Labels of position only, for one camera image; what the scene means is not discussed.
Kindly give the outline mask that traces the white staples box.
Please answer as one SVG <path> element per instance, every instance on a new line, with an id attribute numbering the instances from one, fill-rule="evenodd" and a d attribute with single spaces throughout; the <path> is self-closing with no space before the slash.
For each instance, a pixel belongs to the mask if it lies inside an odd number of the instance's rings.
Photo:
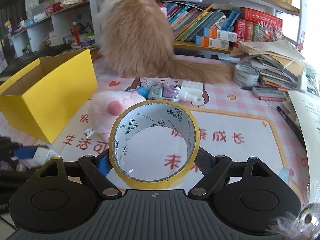
<path id="1" fill-rule="evenodd" d="M 196 96 L 198 99 L 202 98 L 204 90 L 204 83 L 183 80 L 181 85 L 181 91 L 188 92 L 191 95 Z"/>

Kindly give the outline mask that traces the dark blue spray bottle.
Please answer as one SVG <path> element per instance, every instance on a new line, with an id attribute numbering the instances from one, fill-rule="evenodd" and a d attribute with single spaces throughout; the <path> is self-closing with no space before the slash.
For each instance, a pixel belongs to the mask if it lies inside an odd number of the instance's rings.
<path id="1" fill-rule="evenodd" d="M 203 89 L 189 87 L 175 87 L 178 90 L 178 99 L 180 101 L 197 102 L 202 98 Z"/>

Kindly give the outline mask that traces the white power adapter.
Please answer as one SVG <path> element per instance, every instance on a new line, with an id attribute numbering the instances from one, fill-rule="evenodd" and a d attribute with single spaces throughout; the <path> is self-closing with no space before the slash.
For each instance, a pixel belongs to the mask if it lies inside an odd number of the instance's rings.
<path id="1" fill-rule="evenodd" d="M 43 166 L 54 157 L 60 157 L 54 150 L 46 147 L 38 147 L 33 156 L 33 162 L 37 166 Z"/>

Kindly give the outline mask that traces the white green lid jar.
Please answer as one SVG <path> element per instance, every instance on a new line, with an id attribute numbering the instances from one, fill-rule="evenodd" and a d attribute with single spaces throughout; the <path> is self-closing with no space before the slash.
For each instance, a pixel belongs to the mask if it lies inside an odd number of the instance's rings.
<path id="1" fill-rule="evenodd" d="M 95 34 L 94 33 L 85 33 L 88 44 L 94 45 L 95 44 Z"/>

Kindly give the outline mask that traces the orange fluffy cat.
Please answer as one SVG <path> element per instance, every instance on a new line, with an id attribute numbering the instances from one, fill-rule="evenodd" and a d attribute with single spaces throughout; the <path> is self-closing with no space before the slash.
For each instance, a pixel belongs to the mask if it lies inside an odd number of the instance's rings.
<path id="1" fill-rule="evenodd" d="M 99 0 L 99 53 L 107 68 L 124 77 L 165 77 L 204 83 L 232 78 L 227 62 L 199 63 L 174 54 L 167 17 L 154 0 Z"/>

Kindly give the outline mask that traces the grey purple toy truck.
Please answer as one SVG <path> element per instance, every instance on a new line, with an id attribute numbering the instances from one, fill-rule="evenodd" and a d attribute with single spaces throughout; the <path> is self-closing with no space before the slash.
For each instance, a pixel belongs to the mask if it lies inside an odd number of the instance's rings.
<path id="1" fill-rule="evenodd" d="M 157 83 L 151 86 L 148 94 L 148 100 L 161 99 L 161 100 L 179 102 L 178 94 L 179 94 L 179 90 L 176 89 L 174 86 Z"/>

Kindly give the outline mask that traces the pink plush pig toy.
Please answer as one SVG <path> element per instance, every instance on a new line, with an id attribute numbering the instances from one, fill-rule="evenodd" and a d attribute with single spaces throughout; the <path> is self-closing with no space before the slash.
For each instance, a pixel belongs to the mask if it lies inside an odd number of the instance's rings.
<path id="1" fill-rule="evenodd" d="M 131 106 L 146 99 L 137 92 L 105 91 L 96 94 L 89 104 L 88 119 L 91 127 L 108 141 L 118 116 Z"/>

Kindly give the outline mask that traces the yellow cardboard box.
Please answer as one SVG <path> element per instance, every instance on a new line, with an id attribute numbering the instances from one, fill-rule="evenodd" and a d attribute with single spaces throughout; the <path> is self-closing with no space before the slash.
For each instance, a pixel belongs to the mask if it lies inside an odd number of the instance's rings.
<path id="1" fill-rule="evenodd" d="M 1 112 L 12 127 L 52 143 L 97 88 L 88 49 L 41 57 L 1 85 Z"/>

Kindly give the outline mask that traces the blue plastic wrapper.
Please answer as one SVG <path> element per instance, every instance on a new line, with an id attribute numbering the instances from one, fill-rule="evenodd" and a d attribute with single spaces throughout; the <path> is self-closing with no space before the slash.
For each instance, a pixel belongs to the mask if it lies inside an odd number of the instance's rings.
<path id="1" fill-rule="evenodd" d="M 146 100 L 148 99 L 149 91 L 144 86 L 137 87 L 133 91 L 143 96 Z"/>

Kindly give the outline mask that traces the stack of papers and books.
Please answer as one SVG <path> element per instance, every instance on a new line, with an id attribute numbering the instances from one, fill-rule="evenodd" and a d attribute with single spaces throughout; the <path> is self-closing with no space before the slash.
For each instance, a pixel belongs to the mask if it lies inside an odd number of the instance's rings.
<path id="1" fill-rule="evenodd" d="M 259 72 L 262 85 L 273 85 L 283 91 L 302 90 L 319 96 L 319 75 L 306 63 L 301 53 L 286 39 L 274 42 L 239 42 L 229 54 Z"/>

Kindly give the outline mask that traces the white wooden bookshelf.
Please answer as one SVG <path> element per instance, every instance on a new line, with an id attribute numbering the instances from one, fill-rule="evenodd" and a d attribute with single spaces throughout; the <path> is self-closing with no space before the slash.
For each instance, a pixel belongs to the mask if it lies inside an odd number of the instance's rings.
<path id="1" fill-rule="evenodd" d="M 300 18 L 300 10 L 280 0 L 156 0 L 169 1 L 181 4 L 195 5 L 197 7 L 207 8 L 212 4 L 222 4 L 230 2 L 234 10 L 240 7 L 252 8 L 263 11 L 268 14 L 293 15 Z M 68 5 L 63 9 L 54 12 L 39 22 L 25 28 L 20 33 L 14 35 L 11 40 L 17 57 L 23 55 L 22 49 L 26 45 L 30 45 L 31 51 L 37 51 L 40 43 L 45 39 L 50 32 L 54 32 L 54 43 L 62 44 L 63 38 L 70 33 L 72 22 L 79 19 L 80 8 L 90 9 L 90 12 L 85 13 L 83 18 L 94 16 L 98 12 L 97 1 L 85 0 L 81 3 Z"/>

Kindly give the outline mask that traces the orange white medicine box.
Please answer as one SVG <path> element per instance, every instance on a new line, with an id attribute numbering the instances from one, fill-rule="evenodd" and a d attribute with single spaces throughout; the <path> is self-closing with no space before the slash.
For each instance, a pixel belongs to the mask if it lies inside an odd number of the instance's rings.
<path id="1" fill-rule="evenodd" d="M 229 48 L 229 41 L 218 40 L 214 38 L 196 36 L 195 45 L 201 47 L 209 47 L 215 49 L 227 50 Z"/>
<path id="2" fill-rule="evenodd" d="M 237 33 L 213 28 L 204 28 L 203 36 L 229 42 L 237 42 L 238 39 Z"/>

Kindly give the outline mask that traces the yellow tape roll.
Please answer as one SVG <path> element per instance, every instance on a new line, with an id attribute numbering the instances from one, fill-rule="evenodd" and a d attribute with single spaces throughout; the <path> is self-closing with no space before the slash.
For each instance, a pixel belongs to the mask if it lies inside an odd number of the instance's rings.
<path id="1" fill-rule="evenodd" d="M 108 141 L 114 172 L 131 189 L 180 185 L 200 148 L 200 129 L 184 106 L 147 100 L 121 113 Z"/>

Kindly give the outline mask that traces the white paper sheet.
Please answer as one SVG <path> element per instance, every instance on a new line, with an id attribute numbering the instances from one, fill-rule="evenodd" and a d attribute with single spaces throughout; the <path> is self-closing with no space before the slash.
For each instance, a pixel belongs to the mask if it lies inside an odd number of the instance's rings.
<path id="1" fill-rule="evenodd" d="M 319 181 L 319 97 L 289 91 L 289 97 L 303 133 L 310 182 Z"/>

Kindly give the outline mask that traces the red box on books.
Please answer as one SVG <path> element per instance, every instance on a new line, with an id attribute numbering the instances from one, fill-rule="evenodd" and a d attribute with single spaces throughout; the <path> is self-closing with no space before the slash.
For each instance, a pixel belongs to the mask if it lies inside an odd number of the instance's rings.
<path id="1" fill-rule="evenodd" d="M 277 18 L 276 16 L 270 15 L 268 13 L 246 8 L 246 7 L 240 7 L 240 18 L 252 23 L 269 23 L 273 27 L 282 27 L 283 26 L 283 20 L 280 18 Z"/>

